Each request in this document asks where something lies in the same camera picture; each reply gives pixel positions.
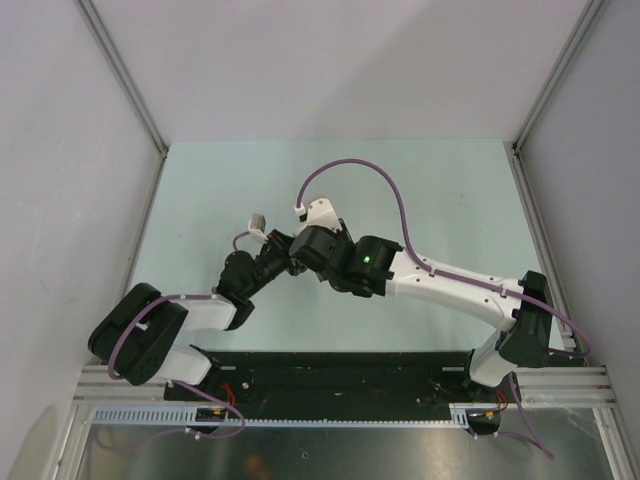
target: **gray wall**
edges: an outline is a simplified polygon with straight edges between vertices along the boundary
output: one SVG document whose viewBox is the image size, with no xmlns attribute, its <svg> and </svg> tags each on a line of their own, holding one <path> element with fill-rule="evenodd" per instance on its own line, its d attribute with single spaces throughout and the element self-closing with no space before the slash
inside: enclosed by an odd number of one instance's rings
<svg viewBox="0 0 640 480">
<path fill-rule="evenodd" d="M 640 3 L 612 2 L 523 156 L 571 311 L 640 448 Z"/>
<path fill-rule="evenodd" d="M 0 478 L 22 480 L 118 299 L 158 156 L 72 1 L 2 13 Z"/>
</svg>

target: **gray floor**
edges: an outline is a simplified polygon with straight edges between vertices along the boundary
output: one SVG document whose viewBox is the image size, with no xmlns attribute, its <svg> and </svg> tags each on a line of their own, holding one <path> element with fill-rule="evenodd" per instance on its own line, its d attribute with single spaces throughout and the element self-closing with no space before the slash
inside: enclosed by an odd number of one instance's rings
<svg viewBox="0 0 640 480">
<path fill-rule="evenodd" d="M 220 442 L 182 434 L 127 454 L 91 445 L 79 479 L 598 479 L 613 478 L 590 410 L 545 410 L 532 419 L 556 455 L 512 439 L 473 441 L 463 430 L 249 428 Z M 515 411 L 502 430 L 524 433 Z M 138 442 L 157 427 L 103 427 L 107 444 Z"/>
</svg>

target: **white wall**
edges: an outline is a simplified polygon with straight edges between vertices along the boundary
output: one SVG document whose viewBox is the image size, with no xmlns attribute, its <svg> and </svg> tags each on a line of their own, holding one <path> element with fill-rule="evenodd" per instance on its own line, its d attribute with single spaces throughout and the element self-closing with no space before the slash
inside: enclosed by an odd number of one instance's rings
<svg viewBox="0 0 640 480">
<path fill-rule="evenodd" d="M 611 2 L 524 150 L 572 311 L 640 449 L 640 3 Z"/>
<path fill-rule="evenodd" d="M 586 0 L 96 0 L 172 141 L 512 140 Z"/>
<path fill-rule="evenodd" d="M 30 480 L 118 298 L 158 157 L 72 1 L 3 2 L 0 58 L 0 478 Z"/>
</svg>

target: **white table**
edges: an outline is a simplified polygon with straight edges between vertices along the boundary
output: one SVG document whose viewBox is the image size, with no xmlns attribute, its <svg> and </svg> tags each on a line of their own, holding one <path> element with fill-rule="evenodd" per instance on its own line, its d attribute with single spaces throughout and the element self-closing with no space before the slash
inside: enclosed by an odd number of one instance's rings
<svg viewBox="0 0 640 480">
<path fill-rule="evenodd" d="M 184 142 L 171 146 L 132 284 L 148 282 L 165 294 L 209 292 L 251 214 L 265 214 L 267 230 L 290 233 L 304 179 L 344 157 L 370 160 L 394 178 L 419 253 L 487 274 L 540 269 L 499 140 Z M 403 243 L 391 190 L 370 169 L 329 170 L 307 198 L 320 194 L 354 240 L 372 234 Z M 248 238 L 240 246 L 259 249 Z M 253 303 L 240 329 L 180 342 L 218 350 L 468 350 L 492 333 L 480 320 L 423 301 L 339 294 L 311 272 L 281 275 Z M 551 343 L 562 346 L 555 322 Z"/>
</svg>

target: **light blue tabletop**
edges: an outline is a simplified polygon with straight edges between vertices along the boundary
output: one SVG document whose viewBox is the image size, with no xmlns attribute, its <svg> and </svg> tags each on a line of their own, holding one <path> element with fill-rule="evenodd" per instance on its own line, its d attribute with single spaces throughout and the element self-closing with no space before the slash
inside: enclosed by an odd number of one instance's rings
<svg viewBox="0 0 640 480">
<path fill-rule="evenodd" d="M 382 166 L 402 192 L 414 247 L 435 260 L 486 274 L 539 270 L 502 141 L 492 139 L 173 143 L 132 284 L 163 293 L 215 286 L 231 240 L 253 213 L 267 231 L 291 233 L 304 179 L 338 158 Z M 327 196 L 354 240 L 367 234 L 402 242 L 398 208 L 374 171 L 344 165 L 310 186 Z M 249 238 L 240 246 L 257 253 Z M 254 313 L 233 332 L 181 338 L 218 350 L 424 351 L 480 346 L 492 328 L 480 320 L 408 298 L 363 299 L 334 292 L 311 272 L 281 275 L 253 297 Z M 561 347 L 554 322 L 552 346 Z"/>
</svg>

